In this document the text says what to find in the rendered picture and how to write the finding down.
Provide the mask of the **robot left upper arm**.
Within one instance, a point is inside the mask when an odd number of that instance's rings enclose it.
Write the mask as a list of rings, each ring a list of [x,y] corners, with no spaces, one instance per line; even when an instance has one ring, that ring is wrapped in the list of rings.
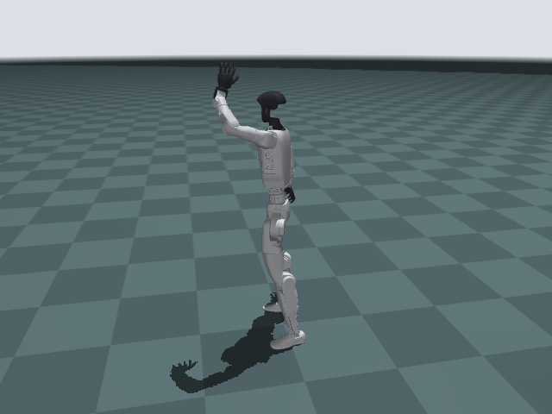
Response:
[[[251,128],[249,126],[239,125],[238,127],[234,127],[227,121],[227,119],[222,125],[222,131],[225,135],[239,137],[244,141],[252,142],[257,147],[264,149],[275,149],[277,144],[277,137],[273,136],[272,133],[265,130]]]

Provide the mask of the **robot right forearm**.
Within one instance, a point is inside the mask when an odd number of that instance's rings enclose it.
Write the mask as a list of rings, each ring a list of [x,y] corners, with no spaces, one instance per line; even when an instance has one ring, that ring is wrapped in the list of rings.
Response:
[[[289,183],[289,185],[288,185],[288,186],[286,186],[286,187],[290,187],[290,188],[291,188],[291,184],[292,184],[292,176],[294,175],[294,173],[295,173],[295,167],[294,167],[294,168],[293,168],[293,169],[291,170],[291,175],[290,175],[290,183]],[[284,189],[285,189],[286,187],[283,187],[283,188],[281,188],[281,190],[283,190],[283,191],[284,191]]]

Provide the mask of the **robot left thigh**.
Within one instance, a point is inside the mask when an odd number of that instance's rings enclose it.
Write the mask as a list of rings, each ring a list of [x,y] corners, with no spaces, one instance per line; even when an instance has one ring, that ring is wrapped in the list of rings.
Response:
[[[272,217],[263,223],[262,230],[262,255],[267,271],[273,282],[281,290],[283,278],[286,276],[295,277],[287,272],[283,272],[284,252],[281,241],[278,238],[285,236],[285,219],[281,213],[272,213]]]

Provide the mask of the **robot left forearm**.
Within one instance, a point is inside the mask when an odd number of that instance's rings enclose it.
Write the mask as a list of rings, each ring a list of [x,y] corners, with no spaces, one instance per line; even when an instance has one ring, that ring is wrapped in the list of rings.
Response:
[[[216,109],[217,116],[220,122],[227,121],[234,127],[238,127],[240,123],[237,121],[232,111],[229,109],[226,101],[226,93],[223,91],[217,91],[216,97],[213,98],[213,107]]]

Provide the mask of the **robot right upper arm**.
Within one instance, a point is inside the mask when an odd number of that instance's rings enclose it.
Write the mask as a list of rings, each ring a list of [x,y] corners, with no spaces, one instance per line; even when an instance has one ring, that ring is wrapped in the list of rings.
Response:
[[[294,159],[294,155],[293,155],[293,151],[292,151],[292,146],[291,146],[291,170],[295,167],[296,165],[296,161]]]

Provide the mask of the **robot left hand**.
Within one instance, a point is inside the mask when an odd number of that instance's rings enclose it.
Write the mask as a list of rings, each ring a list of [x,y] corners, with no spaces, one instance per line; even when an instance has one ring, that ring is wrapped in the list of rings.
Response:
[[[218,77],[217,77],[217,81],[218,81],[219,86],[216,87],[216,89],[215,89],[214,96],[213,96],[214,98],[216,97],[216,94],[217,94],[218,90],[225,92],[226,97],[227,97],[227,95],[228,95],[227,89],[230,88],[231,85],[234,84],[239,78],[239,76],[236,75],[235,78],[233,79],[233,76],[235,74],[235,66],[233,66],[233,71],[230,75],[232,65],[229,63],[228,73],[226,73],[227,67],[228,67],[227,62],[224,62],[224,70],[223,70],[223,63],[219,62],[219,64],[220,64],[220,70],[219,70],[219,74],[218,74]]]

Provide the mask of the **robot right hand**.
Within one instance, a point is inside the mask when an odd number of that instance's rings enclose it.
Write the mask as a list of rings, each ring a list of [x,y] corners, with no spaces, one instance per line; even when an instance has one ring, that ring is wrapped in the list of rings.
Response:
[[[291,198],[289,199],[289,201],[292,200],[292,201],[290,202],[290,203],[292,203],[292,202],[295,200],[295,196],[294,196],[294,192],[293,192],[292,186],[291,186],[291,188],[290,188],[290,187],[286,187],[286,188],[284,189],[284,191],[286,192],[286,195],[287,195],[288,193],[290,194],[290,195],[288,196],[288,198],[291,197]]]

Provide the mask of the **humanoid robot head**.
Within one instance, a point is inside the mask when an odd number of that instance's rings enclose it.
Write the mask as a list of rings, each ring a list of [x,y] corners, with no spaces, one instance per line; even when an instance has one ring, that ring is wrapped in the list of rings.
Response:
[[[257,101],[261,105],[262,121],[269,122],[269,126],[273,126],[273,129],[286,130],[278,118],[270,117],[270,110],[276,110],[279,104],[286,103],[284,95],[278,91],[267,91],[258,96]]]

